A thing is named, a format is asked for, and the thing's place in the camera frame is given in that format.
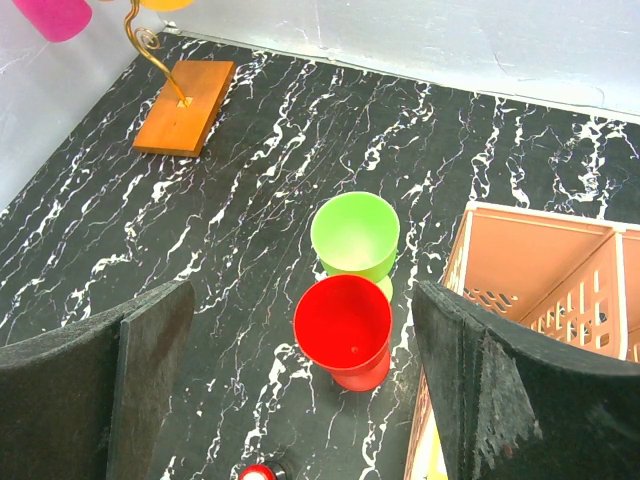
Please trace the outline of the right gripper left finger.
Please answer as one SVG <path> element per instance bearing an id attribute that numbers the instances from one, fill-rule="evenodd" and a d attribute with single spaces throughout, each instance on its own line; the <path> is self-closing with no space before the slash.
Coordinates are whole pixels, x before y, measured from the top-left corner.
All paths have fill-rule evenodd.
<path id="1" fill-rule="evenodd" d="M 171 281 L 2 347 L 2 478 L 146 478 L 194 306 Z"/>

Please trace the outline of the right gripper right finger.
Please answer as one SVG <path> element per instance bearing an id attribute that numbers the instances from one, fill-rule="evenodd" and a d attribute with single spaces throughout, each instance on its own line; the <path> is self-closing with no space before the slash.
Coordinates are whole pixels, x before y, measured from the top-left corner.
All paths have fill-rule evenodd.
<path id="1" fill-rule="evenodd" d="M 635 479 L 639 367 L 548 338 L 441 284 L 412 315 L 452 479 Z"/>

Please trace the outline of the red wine glass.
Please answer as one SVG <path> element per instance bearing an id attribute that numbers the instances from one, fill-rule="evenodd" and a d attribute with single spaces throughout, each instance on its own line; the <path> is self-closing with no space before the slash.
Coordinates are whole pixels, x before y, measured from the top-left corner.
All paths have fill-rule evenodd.
<path id="1" fill-rule="evenodd" d="M 390 369 L 393 314 L 383 291 L 356 275 L 335 275 L 300 298 L 293 331 L 301 351 L 344 389 L 370 391 Z"/>

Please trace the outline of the green wine glass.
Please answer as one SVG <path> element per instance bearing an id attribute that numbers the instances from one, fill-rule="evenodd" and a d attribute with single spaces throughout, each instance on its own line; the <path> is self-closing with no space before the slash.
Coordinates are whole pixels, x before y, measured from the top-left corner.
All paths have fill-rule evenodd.
<path id="1" fill-rule="evenodd" d="M 364 277 L 392 299 L 400 221 L 389 202 L 366 191 L 337 195 L 314 214 L 310 237 L 328 275 Z"/>

